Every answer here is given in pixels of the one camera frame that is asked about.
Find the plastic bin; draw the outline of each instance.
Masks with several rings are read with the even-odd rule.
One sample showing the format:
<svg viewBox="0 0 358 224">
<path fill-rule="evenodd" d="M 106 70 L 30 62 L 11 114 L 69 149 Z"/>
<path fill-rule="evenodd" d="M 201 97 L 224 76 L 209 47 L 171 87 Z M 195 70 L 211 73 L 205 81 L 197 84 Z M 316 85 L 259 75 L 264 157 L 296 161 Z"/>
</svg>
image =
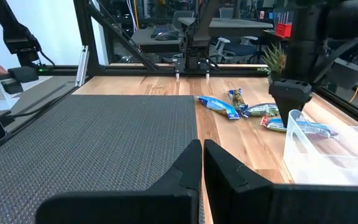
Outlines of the plastic bin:
<svg viewBox="0 0 358 224">
<path fill-rule="evenodd" d="M 292 24 L 279 23 L 276 26 L 276 34 L 280 37 L 291 37 Z"/>
<path fill-rule="evenodd" d="M 298 125 L 306 121 L 290 111 L 284 148 L 285 164 L 296 184 L 358 185 L 358 127 Z M 307 128 L 328 128 L 331 138 L 305 134 Z"/>
</svg>

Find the wall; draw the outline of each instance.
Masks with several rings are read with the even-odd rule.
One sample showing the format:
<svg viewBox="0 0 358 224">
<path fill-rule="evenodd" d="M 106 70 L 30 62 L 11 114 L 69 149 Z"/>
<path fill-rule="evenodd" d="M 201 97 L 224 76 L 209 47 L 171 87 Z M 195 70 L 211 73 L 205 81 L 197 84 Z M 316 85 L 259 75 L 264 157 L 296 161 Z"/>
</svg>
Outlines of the wall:
<svg viewBox="0 0 358 224">
<path fill-rule="evenodd" d="M 81 37 L 73 0 L 7 0 L 17 20 L 29 28 L 41 44 L 44 53 L 57 65 L 78 65 Z M 93 22 L 100 64 L 107 63 L 103 30 Z M 42 63 L 49 64 L 40 55 Z M 18 67 L 16 55 L 11 55 L 2 40 L 0 25 L 0 64 Z"/>
<path fill-rule="evenodd" d="M 264 7 L 273 7 L 275 0 L 264 0 Z"/>
</svg>

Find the green plant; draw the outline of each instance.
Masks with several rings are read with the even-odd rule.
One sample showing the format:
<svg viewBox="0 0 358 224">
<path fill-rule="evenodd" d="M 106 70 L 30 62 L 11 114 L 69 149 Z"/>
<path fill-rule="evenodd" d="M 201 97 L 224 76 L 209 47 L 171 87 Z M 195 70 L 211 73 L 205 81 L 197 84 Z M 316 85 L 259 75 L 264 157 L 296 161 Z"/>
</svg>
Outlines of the green plant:
<svg viewBox="0 0 358 224">
<path fill-rule="evenodd" d="M 258 71 L 261 71 L 261 72 L 266 72 L 268 75 L 270 75 L 270 69 L 269 68 L 258 68 Z"/>
<path fill-rule="evenodd" d="M 281 72 L 285 68 L 287 56 L 285 55 L 284 50 L 281 48 L 281 44 L 278 46 L 278 48 L 273 44 L 272 47 L 273 50 L 271 50 L 270 47 L 267 47 L 267 49 L 264 50 L 265 57 L 262 60 L 268 66 L 271 75 L 274 74 L 280 76 Z"/>
</svg>

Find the metal frame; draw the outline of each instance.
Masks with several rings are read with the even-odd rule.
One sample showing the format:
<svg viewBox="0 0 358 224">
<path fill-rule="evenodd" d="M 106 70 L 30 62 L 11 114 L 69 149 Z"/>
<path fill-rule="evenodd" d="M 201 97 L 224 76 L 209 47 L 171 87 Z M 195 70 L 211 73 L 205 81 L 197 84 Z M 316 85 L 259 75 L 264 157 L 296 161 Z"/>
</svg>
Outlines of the metal frame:
<svg viewBox="0 0 358 224">
<path fill-rule="evenodd" d="M 147 69 L 142 64 L 115 64 L 103 66 L 99 64 L 96 44 L 91 23 L 91 14 L 87 11 L 88 0 L 74 1 L 78 26 L 82 45 L 89 47 L 88 79 L 93 76 L 146 76 L 146 77 L 174 77 L 176 75 L 175 65 L 158 64 L 155 71 Z M 219 65 L 219 70 L 209 71 L 210 77 L 266 77 L 265 72 L 258 71 L 258 68 L 266 65 Z M 40 72 L 39 75 L 66 76 L 76 75 L 77 66 L 56 66 L 52 71 Z M 181 77 L 205 77 L 206 71 L 196 70 L 183 72 Z M 328 90 L 318 90 L 318 95 L 323 97 L 334 106 L 338 107 L 350 117 L 358 121 L 358 108 L 348 101 L 338 97 Z"/>
<path fill-rule="evenodd" d="M 75 78 L 75 86 L 76 87 L 81 87 L 82 85 L 84 85 L 86 70 L 88 68 L 89 57 L 90 57 L 90 52 L 88 50 L 88 46 L 84 46 L 81 51 L 80 62 L 78 64 L 77 76 Z"/>
<path fill-rule="evenodd" d="M 108 31 L 111 35 L 117 37 L 120 44 L 122 44 L 122 46 L 124 46 L 125 49 L 129 51 L 129 53 L 140 60 L 149 70 L 156 70 L 155 65 L 147 60 L 145 55 L 142 55 L 139 49 L 131 45 L 131 43 L 128 42 L 120 32 L 118 32 L 110 23 L 108 23 L 108 21 L 104 19 L 103 14 L 101 14 L 93 4 L 88 4 L 85 7 L 88 7 L 86 10 L 88 10 L 89 15 L 92 16 L 96 22 L 103 26 L 104 31 Z"/>
<path fill-rule="evenodd" d="M 99 3 L 102 4 L 103 6 L 106 5 L 106 3 L 109 2 L 108 0 L 99 0 Z M 101 10 L 101 13 L 104 17 L 108 18 L 108 15 L 106 14 L 107 12 L 105 10 Z M 108 62 L 110 63 L 114 63 L 114 38 L 111 36 L 111 34 L 109 32 L 103 32 L 104 35 L 104 41 L 106 43 L 106 53 L 107 53 L 107 58 L 108 58 Z"/>
<path fill-rule="evenodd" d="M 129 23 L 132 22 L 130 18 L 115 18 L 116 22 L 118 23 Z M 273 19 L 254 19 L 254 18 L 247 18 L 249 21 L 259 21 L 265 23 L 272 23 Z M 138 19 L 139 25 L 140 24 L 167 24 L 172 22 L 172 18 L 140 18 Z"/>
</svg>

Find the clear plastic container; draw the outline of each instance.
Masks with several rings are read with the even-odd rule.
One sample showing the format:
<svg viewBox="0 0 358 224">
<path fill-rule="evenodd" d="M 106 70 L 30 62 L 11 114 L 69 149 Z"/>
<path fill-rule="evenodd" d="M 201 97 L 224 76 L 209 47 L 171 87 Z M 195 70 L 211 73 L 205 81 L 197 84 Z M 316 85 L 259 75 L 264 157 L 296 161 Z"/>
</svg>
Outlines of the clear plastic container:
<svg viewBox="0 0 358 224">
<path fill-rule="evenodd" d="M 305 121 L 300 111 L 290 111 L 284 161 L 294 182 L 358 185 L 358 127 Z M 320 134 L 311 134 L 312 129 L 318 129 Z M 322 138 L 321 133 L 328 135 Z"/>
<path fill-rule="evenodd" d="M 293 20 L 293 11 L 289 11 L 285 8 L 276 8 L 273 9 L 273 22 L 274 28 L 277 27 L 277 24 L 292 24 Z"/>
</svg>

